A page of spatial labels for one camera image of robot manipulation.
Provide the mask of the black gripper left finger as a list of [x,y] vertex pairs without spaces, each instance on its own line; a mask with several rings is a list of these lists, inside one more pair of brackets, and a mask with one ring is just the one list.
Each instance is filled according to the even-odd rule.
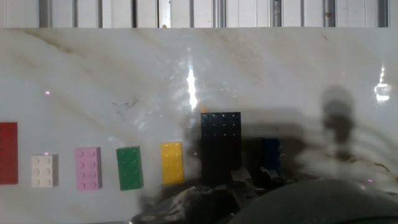
[[231,195],[236,202],[253,202],[258,198],[256,188],[249,182],[251,175],[245,167],[231,171],[233,182],[230,185]]

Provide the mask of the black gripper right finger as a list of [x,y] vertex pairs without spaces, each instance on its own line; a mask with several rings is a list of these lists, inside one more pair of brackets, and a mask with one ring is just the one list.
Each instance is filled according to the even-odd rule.
[[284,179],[276,170],[269,170],[261,167],[261,172],[265,178],[265,189],[274,190],[288,184],[293,184],[294,179]]

